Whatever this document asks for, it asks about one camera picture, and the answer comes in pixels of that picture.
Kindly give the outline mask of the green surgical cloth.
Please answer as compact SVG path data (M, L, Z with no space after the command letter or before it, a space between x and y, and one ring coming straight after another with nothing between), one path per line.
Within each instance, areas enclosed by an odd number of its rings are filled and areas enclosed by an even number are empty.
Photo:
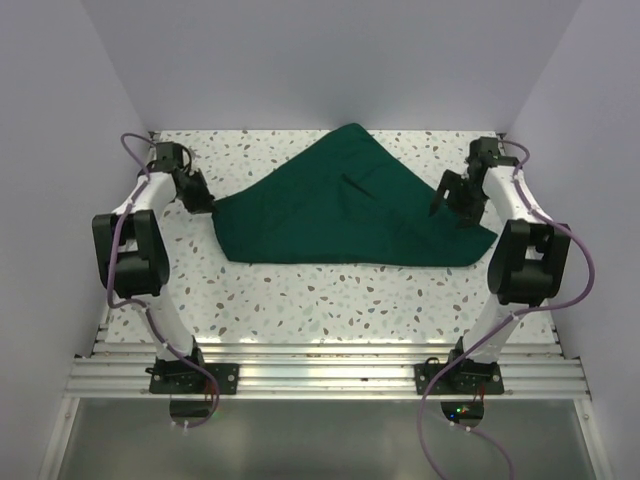
M340 127L212 216L228 260L267 264L467 267L497 235L429 213L434 189L362 126Z

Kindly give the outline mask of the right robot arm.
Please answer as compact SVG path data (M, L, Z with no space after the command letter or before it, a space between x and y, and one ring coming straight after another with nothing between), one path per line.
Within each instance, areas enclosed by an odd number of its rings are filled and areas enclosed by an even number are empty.
M570 246L564 226L535 217L520 163L501 152L498 139L473 140L466 163L462 174L443 174L430 211L446 205L462 225L476 226L492 203L503 230L487 269L490 295L475 324L446 362L431 357L414 368L421 395L503 394L500 354L520 318L557 295Z

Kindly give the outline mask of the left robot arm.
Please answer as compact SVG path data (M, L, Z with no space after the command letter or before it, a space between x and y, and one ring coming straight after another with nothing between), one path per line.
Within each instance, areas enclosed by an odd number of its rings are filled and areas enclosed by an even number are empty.
M176 142L151 142L153 158L141 167L123 203L92 219L99 276L112 309L129 306L145 323L156 348L150 370L154 393L215 393L217 381L194 336L180 319L168 292L169 255L158 223L169 204L182 203L192 215L215 211L202 172L189 149Z

